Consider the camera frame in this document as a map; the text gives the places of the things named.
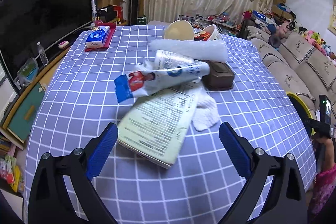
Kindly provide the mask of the person right hand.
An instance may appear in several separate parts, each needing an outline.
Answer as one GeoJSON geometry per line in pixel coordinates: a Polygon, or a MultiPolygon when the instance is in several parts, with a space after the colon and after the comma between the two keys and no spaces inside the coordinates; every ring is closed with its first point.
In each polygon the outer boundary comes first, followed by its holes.
{"type": "Polygon", "coordinates": [[[335,166],[335,149],[333,139],[322,136],[320,133],[314,134],[314,140],[322,146],[320,153],[321,172],[331,170],[335,166]]]}

